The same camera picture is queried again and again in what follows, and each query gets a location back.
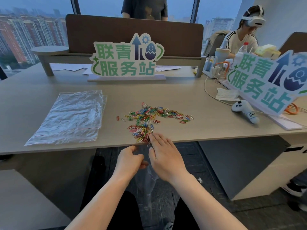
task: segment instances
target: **white game controller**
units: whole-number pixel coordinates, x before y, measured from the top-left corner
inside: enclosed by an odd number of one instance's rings
[[[254,109],[251,107],[251,105],[246,100],[237,101],[235,104],[232,105],[231,108],[232,111],[239,112],[242,111],[242,113],[253,123],[259,123],[260,119],[257,116]]]

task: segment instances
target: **brown partition panel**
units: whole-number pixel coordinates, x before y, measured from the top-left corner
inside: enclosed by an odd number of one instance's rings
[[[279,51],[284,54],[288,50],[293,50],[294,53],[307,51],[307,33],[294,32],[286,42],[281,46]]]
[[[130,42],[134,33],[148,33],[165,56],[201,56],[201,24],[69,14],[66,27],[71,53],[94,53],[95,41]]]

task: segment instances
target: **sky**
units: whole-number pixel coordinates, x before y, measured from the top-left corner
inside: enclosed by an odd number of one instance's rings
[[[121,16],[123,0],[78,0],[81,14],[99,16]],[[175,19],[190,17],[194,0],[167,0],[169,15]],[[199,23],[216,17],[236,18],[242,0],[201,0],[198,9]],[[1,0],[0,9],[13,7],[41,9],[53,13],[58,9],[61,14],[73,13],[70,0]]]

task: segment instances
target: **white vr headset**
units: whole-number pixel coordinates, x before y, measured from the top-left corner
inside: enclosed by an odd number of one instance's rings
[[[259,5],[260,13],[258,16],[253,17],[245,17],[243,16],[242,20],[247,20],[246,25],[249,27],[262,27],[262,25],[266,22],[263,18],[263,9],[262,6]]]

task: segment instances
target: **white t-shirt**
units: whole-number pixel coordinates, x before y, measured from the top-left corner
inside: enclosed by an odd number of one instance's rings
[[[224,40],[228,40],[226,48],[230,49],[230,53],[237,54],[243,43],[248,42],[248,52],[253,47],[251,52],[255,52],[258,47],[258,42],[253,34],[247,34],[242,41],[238,38],[237,30],[229,32]]]

